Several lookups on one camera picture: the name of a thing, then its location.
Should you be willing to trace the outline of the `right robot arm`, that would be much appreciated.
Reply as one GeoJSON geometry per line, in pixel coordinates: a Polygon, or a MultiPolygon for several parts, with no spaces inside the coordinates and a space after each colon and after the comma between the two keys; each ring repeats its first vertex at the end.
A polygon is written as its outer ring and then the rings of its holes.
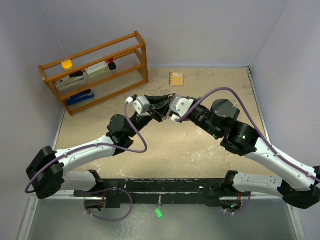
{"type": "Polygon", "coordinates": [[[222,183],[228,196],[257,192],[282,198],[287,204],[308,209],[320,201],[320,168],[305,165],[273,146],[255,124],[237,120],[240,110],[227,99],[213,102],[211,109],[200,99],[186,98],[179,115],[213,136],[228,152],[253,160],[274,173],[271,176],[229,171],[222,183]]]}

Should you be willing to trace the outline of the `bunch of metal keys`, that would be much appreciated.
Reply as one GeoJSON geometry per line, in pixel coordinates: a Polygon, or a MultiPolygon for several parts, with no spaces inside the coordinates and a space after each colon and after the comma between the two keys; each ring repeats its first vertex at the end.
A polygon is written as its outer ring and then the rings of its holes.
{"type": "Polygon", "coordinates": [[[170,114],[165,115],[164,117],[162,117],[161,119],[163,121],[169,120],[171,118],[170,114]]]}

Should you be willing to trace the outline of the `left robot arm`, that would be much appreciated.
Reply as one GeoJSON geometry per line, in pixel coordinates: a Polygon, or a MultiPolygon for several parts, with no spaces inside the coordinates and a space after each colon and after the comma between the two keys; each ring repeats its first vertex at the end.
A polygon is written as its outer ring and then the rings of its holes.
{"type": "Polygon", "coordinates": [[[124,152],[145,153],[148,144],[140,131],[153,120],[162,122],[170,111],[173,98],[174,94],[128,97],[123,114],[115,114],[110,119],[105,135],[71,148],[42,148],[26,169],[29,182],[25,193],[35,193],[39,199],[63,190],[83,190],[91,196],[98,196],[103,191],[102,182],[90,171],[80,173],[74,170],[124,152]]]}

